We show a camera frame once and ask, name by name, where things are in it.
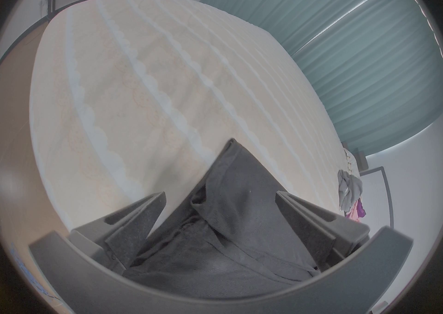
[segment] bed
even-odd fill
[[[72,230],[165,191],[157,228],[235,138],[290,193],[330,211],[346,154],[324,106],[266,31],[191,0],[89,0],[45,30],[30,130]]]

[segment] brown floor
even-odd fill
[[[32,287],[33,293],[41,295],[57,312],[69,313],[55,298],[28,249],[30,243],[51,230],[68,234],[46,195],[30,140],[30,80],[46,26],[21,40],[0,65],[0,239],[15,267],[21,268],[22,278],[28,270],[25,281],[35,281],[44,289],[38,290],[37,284]]]

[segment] gray clothing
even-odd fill
[[[338,171],[338,198],[342,211],[349,212],[352,205],[358,200],[362,193],[362,180],[354,175],[350,175],[344,170]]]

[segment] dark gray garment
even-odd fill
[[[197,298],[263,295],[312,278],[315,262],[275,204],[279,190],[257,159],[230,140],[123,276]]]
[[[338,199],[342,211],[349,212],[362,193],[362,180],[344,170],[338,171]]]

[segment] curtain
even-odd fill
[[[342,141],[366,155],[443,112],[443,59],[415,0],[202,0],[274,36]]]

